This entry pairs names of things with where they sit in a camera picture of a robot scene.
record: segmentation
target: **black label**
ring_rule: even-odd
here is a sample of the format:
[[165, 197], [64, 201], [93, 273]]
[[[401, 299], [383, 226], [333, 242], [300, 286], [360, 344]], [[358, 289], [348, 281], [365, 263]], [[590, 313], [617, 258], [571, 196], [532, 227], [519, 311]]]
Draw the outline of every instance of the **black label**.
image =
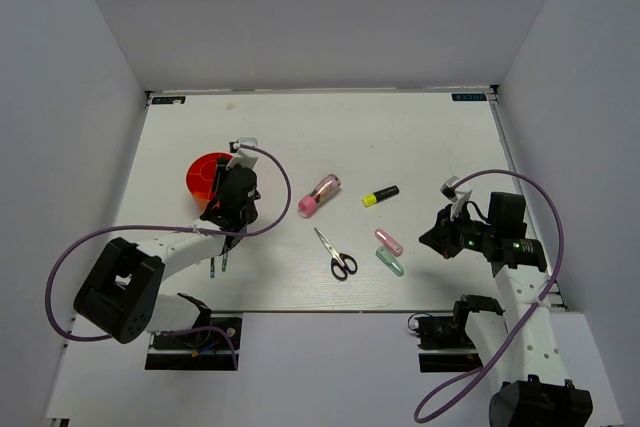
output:
[[154, 97], [151, 99], [151, 105], [184, 104], [186, 99], [184, 95], [178, 97]]
[[454, 102], [486, 102], [487, 96], [484, 94], [451, 94]]

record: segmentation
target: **pink object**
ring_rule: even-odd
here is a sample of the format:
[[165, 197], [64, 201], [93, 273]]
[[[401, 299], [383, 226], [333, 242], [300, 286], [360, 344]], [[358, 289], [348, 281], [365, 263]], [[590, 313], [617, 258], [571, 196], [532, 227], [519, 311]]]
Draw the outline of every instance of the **pink object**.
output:
[[340, 179], [333, 174], [327, 175], [315, 189], [298, 202], [298, 210], [305, 217], [313, 214], [318, 206], [332, 197], [340, 189]]
[[389, 234], [387, 234], [384, 230], [382, 229], [376, 230], [376, 238], [380, 242], [382, 242], [382, 245], [384, 245], [387, 249], [389, 249], [389, 252], [391, 252], [396, 257], [400, 257], [400, 255], [402, 255], [402, 251], [403, 251], [402, 246], [398, 242], [396, 242], [395, 239], [391, 237]]

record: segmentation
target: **black wire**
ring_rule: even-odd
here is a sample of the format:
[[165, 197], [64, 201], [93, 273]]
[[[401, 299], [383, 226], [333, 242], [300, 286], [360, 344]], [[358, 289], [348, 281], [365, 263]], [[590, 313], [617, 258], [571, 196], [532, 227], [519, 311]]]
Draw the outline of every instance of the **black wire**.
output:
[[433, 315], [428, 314], [428, 313], [426, 313], [426, 312], [416, 312], [415, 314], [411, 314], [411, 315], [409, 316], [409, 318], [407, 319], [407, 328], [408, 328], [411, 332], [415, 332], [415, 331], [416, 331], [416, 329], [412, 329], [412, 328], [411, 328], [411, 319], [413, 319], [416, 315], [426, 315], [426, 316], [429, 316], [429, 317], [433, 317]]
[[473, 200], [468, 200], [464, 203], [464, 205], [467, 205], [467, 204], [473, 205], [473, 208], [476, 209], [476, 213], [478, 214], [478, 217], [480, 217], [484, 222], [489, 223], [489, 219], [487, 219], [482, 214], [482, 211], [480, 210], [480, 207], [478, 207], [478, 204], [476, 204]]

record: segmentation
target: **red container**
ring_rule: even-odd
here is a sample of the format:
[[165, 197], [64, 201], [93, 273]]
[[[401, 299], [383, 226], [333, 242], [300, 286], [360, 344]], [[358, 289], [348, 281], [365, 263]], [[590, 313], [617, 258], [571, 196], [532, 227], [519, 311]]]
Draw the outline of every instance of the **red container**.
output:
[[196, 160], [187, 171], [187, 189], [191, 192], [202, 212], [213, 199], [211, 186], [216, 176], [216, 165], [219, 158], [231, 160], [233, 156], [224, 152], [207, 154]]

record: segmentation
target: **scissors blade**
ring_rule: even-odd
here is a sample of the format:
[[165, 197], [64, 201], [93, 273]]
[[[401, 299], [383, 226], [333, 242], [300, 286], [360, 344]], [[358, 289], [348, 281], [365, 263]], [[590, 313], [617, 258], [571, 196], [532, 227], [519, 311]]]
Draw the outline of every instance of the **scissors blade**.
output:
[[324, 235], [322, 235], [322, 232], [320, 232], [315, 227], [313, 228], [313, 230], [316, 231], [316, 234], [318, 234], [318, 237], [320, 237], [320, 241], [322, 242], [322, 245], [324, 245], [324, 248], [327, 249], [327, 251], [331, 254], [331, 257], [336, 259], [338, 262], [340, 262], [340, 265], [342, 265], [342, 259], [340, 258], [340, 254], [338, 254], [338, 251], [334, 249], [333, 245], [331, 245], [327, 240], [327, 238]]

